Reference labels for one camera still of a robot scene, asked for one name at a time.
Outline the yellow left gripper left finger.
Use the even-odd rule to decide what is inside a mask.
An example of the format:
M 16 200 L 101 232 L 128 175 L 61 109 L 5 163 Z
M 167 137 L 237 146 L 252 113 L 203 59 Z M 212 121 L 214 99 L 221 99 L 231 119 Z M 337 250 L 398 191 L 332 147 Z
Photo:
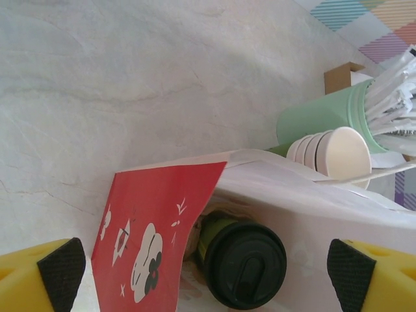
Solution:
M 71 311 L 86 268 L 77 237 L 1 256 L 1 311 Z

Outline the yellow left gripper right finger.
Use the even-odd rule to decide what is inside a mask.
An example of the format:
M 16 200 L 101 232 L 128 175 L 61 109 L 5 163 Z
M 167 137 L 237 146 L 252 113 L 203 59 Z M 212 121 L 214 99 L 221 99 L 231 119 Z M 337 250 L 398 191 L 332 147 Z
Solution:
M 327 271 L 343 311 L 415 311 L 415 256 L 333 239 Z

